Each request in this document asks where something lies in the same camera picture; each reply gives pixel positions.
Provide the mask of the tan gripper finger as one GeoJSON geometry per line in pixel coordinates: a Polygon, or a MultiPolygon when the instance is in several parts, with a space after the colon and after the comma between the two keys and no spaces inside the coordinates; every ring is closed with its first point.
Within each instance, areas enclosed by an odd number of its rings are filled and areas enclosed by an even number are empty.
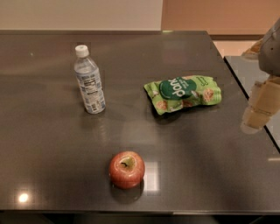
{"type": "Polygon", "coordinates": [[[254,111],[274,115],[280,109],[280,77],[270,76],[266,81],[256,81],[248,100],[254,111]]]}
{"type": "Polygon", "coordinates": [[[268,115],[256,112],[252,107],[246,107],[241,119],[241,130],[245,134],[255,134],[270,120],[268,115]]]}

